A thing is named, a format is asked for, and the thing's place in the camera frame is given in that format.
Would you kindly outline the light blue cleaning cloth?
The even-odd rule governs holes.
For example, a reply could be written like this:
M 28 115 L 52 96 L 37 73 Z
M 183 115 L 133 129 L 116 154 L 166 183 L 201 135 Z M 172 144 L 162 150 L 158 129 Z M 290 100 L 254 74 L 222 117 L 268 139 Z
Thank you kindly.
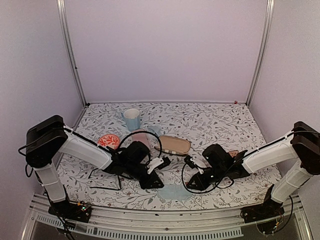
M 164 200 L 179 200 L 186 201 L 192 197 L 192 194 L 187 191 L 183 185 L 165 185 L 157 192 L 157 196 Z

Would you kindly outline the brown plaid glasses case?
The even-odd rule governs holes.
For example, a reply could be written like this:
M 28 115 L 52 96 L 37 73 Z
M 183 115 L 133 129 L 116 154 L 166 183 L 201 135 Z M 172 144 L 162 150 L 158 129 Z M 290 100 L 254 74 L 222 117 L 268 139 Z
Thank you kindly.
M 162 145 L 162 152 L 178 155 L 178 156 L 186 156 L 191 148 L 191 143 L 179 137 L 161 135 L 159 137 Z

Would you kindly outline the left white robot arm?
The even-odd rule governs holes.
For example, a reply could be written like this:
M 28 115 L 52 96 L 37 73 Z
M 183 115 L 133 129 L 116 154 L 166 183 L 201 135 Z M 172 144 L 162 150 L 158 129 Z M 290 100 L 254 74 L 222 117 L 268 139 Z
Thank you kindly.
M 150 149 L 141 141 L 133 141 L 127 147 L 116 149 L 103 147 L 75 132 L 64 124 L 59 115 L 54 115 L 26 133 L 26 144 L 18 149 L 28 166 L 34 169 L 55 209 L 63 216 L 74 213 L 74 205 L 67 200 L 67 192 L 60 181 L 53 157 L 67 154 L 85 161 L 105 173 L 128 175 L 139 182 L 142 189 L 159 189 L 164 184 L 155 168 L 164 161 L 161 157 L 150 158 Z

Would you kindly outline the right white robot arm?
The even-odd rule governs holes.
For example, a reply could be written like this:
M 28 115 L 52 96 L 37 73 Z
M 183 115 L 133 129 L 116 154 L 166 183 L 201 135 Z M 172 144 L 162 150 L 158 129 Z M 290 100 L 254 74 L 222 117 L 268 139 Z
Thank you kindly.
M 284 136 L 251 152 L 244 150 L 231 156 L 221 145 L 212 144 L 202 152 L 202 156 L 209 163 L 208 167 L 200 166 L 190 156 L 184 159 L 186 165 L 198 170 L 184 186 L 188 190 L 195 190 L 197 194 L 210 192 L 210 185 L 217 188 L 225 177 L 240 179 L 271 165 L 295 160 L 284 177 L 268 189 L 265 202 L 258 208 L 262 218 L 269 218 L 289 195 L 310 178 L 319 175 L 320 133 L 298 121 Z

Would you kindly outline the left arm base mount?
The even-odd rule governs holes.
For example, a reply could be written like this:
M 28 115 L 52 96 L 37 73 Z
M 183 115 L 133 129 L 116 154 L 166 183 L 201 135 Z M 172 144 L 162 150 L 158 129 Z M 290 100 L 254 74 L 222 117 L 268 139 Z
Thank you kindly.
M 65 197 L 58 202 L 53 202 L 50 195 L 46 193 L 50 204 L 48 213 L 60 217 L 61 219 L 88 223 L 92 214 L 92 204 L 84 201 L 77 203 L 71 202 L 65 188 L 64 193 Z

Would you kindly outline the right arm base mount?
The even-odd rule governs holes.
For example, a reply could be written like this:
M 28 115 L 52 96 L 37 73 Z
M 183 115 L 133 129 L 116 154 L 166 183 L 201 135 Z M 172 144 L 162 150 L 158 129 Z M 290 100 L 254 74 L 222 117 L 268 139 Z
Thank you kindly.
M 272 200 L 272 189 L 274 184 L 268 188 L 263 203 L 241 208 L 240 217 L 245 223 L 265 220 L 277 217 L 285 213 L 283 204 Z

